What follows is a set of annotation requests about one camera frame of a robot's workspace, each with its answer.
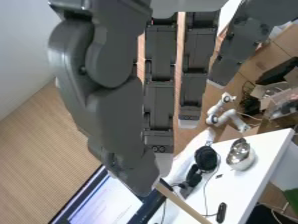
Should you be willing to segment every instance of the headphones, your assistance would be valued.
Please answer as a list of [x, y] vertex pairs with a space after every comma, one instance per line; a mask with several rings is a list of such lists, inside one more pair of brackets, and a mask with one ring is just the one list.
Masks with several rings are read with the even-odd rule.
[[205, 145], [194, 153], [194, 161], [186, 180], [178, 184], [182, 189], [194, 188], [202, 180], [202, 173], [209, 173], [217, 168], [218, 158], [214, 149]]

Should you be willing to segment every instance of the white table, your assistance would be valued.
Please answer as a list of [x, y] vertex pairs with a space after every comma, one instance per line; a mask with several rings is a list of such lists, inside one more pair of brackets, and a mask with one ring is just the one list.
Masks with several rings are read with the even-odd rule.
[[[189, 143], [183, 152], [177, 156], [171, 172], [165, 180], [179, 183], [185, 180], [187, 170], [194, 163], [194, 152], [206, 142], [206, 132], [199, 134]], [[298, 147], [291, 142], [294, 131], [284, 129], [255, 136], [246, 137], [246, 141], [257, 153], [257, 161], [245, 172], [234, 171], [226, 164], [226, 156], [234, 140], [213, 144], [221, 156], [221, 165], [217, 174], [206, 185], [207, 214], [217, 213], [221, 202], [227, 204], [226, 224], [246, 222], [266, 184], [271, 181], [282, 190], [298, 187]], [[186, 199], [187, 204], [203, 215], [206, 214], [203, 202], [203, 184], [209, 175], [195, 187]], [[161, 223], [163, 206], [158, 209], [149, 223]], [[215, 217], [207, 218], [217, 223]], [[197, 223], [178, 207], [167, 200], [163, 224]]]

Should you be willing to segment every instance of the stainless steel pot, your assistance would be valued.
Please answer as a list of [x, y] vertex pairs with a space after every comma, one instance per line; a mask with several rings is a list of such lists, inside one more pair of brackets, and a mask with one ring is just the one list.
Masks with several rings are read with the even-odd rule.
[[230, 153], [226, 157], [226, 163], [238, 171], [245, 171], [253, 165], [255, 152], [243, 138], [235, 140], [230, 147]]

